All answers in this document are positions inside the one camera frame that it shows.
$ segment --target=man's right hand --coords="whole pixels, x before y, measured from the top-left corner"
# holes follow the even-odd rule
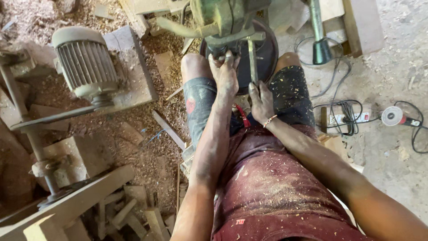
[[[248,89],[253,103],[251,107],[253,117],[263,125],[269,118],[275,115],[275,111],[273,111],[272,92],[261,81],[259,81],[258,87],[250,83]]]

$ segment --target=maroon shirt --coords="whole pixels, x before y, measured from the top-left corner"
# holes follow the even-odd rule
[[[295,125],[315,139],[315,130]],[[230,138],[214,201],[212,239],[320,241],[372,240],[354,227],[340,203],[260,127]]]

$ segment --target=forearm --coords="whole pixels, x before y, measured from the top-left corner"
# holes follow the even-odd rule
[[[193,158],[190,185],[206,184],[215,189],[229,149],[233,95],[219,91]]]
[[[339,155],[325,148],[302,132],[275,118],[266,126],[300,163],[342,201],[348,203],[350,192],[370,185]]]

